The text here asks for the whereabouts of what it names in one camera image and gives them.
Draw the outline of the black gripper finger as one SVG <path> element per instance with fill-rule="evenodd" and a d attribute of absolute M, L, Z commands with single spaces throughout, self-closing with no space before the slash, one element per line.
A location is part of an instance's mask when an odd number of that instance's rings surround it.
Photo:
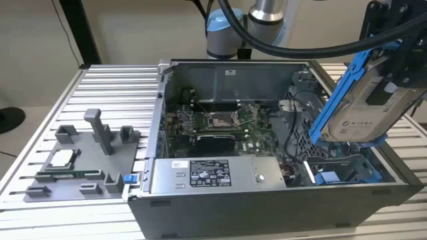
<path fill-rule="evenodd" d="M 397 88 L 427 90 L 427 38 L 405 39 L 391 52 L 383 79 L 365 99 L 368 105 L 384 105 Z"/>

